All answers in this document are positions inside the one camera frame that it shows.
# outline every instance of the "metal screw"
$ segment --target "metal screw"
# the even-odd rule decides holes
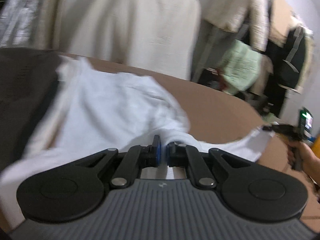
[[[111,180],[111,183],[115,186],[124,186],[127,184],[127,180],[125,178],[114,178]]]
[[[211,178],[201,178],[199,179],[199,183],[203,186],[213,186],[214,180]]]

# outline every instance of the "white logo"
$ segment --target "white logo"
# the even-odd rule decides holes
[[[166,187],[166,186],[167,186],[167,184],[164,183],[164,182],[159,184],[159,187],[161,187],[161,188],[164,188],[164,187]]]

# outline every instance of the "person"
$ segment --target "person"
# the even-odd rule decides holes
[[[320,186],[320,159],[313,153],[310,147],[304,142],[288,142],[288,163],[295,162],[294,154],[290,147],[298,148],[302,159],[302,169]]]

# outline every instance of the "mint green cloth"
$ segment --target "mint green cloth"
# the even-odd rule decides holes
[[[218,68],[223,70],[223,78],[228,83],[224,91],[235,95],[247,90],[258,78],[262,55],[250,46],[235,40],[233,46],[225,52]]]

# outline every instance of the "dark brown cloth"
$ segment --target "dark brown cloth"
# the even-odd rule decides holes
[[[54,51],[0,49],[0,171],[21,158],[58,87]]]

